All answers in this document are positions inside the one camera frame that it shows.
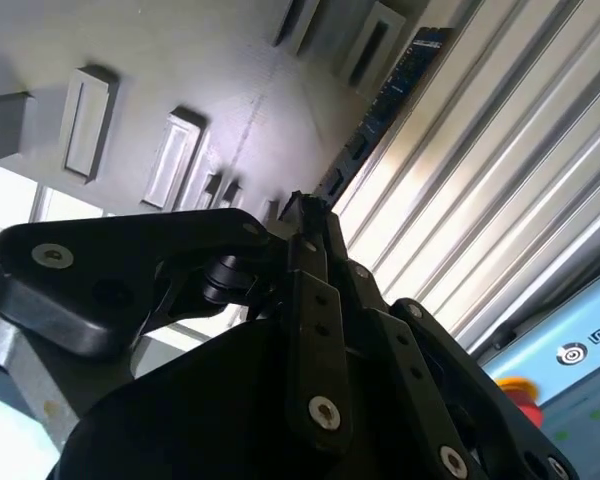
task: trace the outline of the corrugated metal wall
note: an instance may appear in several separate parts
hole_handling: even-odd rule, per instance
[[[469,348],[600,249],[600,0],[479,2],[430,78],[336,211]]]

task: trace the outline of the black mechanical linkage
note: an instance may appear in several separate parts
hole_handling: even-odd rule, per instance
[[[0,234],[0,366],[63,447],[50,479],[578,478],[422,305],[384,302],[325,202],[281,220],[289,238],[230,209]],[[245,323],[121,371],[140,335],[229,303]]]

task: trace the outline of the blue machine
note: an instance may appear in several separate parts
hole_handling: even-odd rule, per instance
[[[489,360],[495,380],[539,389],[543,432],[582,480],[600,480],[600,278]]]

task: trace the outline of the screw head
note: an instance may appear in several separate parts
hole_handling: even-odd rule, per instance
[[[244,228],[247,232],[252,233],[253,235],[258,235],[260,233],[258,232],[258,229],[250,223],[243,223],[242,228]]]
[[[411,313],[411,315],[413,315],[416,318],[422,318],[422,310],[420,310],[413,304],[409,305],[409,313]]]
[[[547,460],[549,461],[551,468],[553,468],[553,471],[556,472],[562,480],[569,480],[569,474],[560,462],[553,457],[549,457]]]
[[[358,265],[356,267],[356,273],[358,274],[359,277],[369,278],[369,271],[366,268],[364,268],[362,265]]]
[[[317,252],[318,251],[318,249],[316,248],[316,246],[313,243],[309,242],[308,240],[305,240],[303,243],[304,243],[304,246],[305,246],[305,248],[307,250],[311,250],[312,252]]]
[[[469,476],[469,469],[462,457],[453,448],[444,445],[440,448],[440,459],[449,473],[460,480]]]
[[[73,253],[55,243],[43,243],[31,250],[31,258],[43,267],[63,270],[73,265]]]
[[[317,396],[309,401],[309,415],[324,430],[334,431],[340,428],[338,407],[326,397]]]

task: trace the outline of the window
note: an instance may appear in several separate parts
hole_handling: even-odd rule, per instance
[[[0,231],[29,221],[36,188],[33,180],[0,167]]]
[[[99,217],[102,217],[101,208],[65,195],[57,190],[46,189],[40,213],[41,221],[55,222],[59,220],[79,220]]]

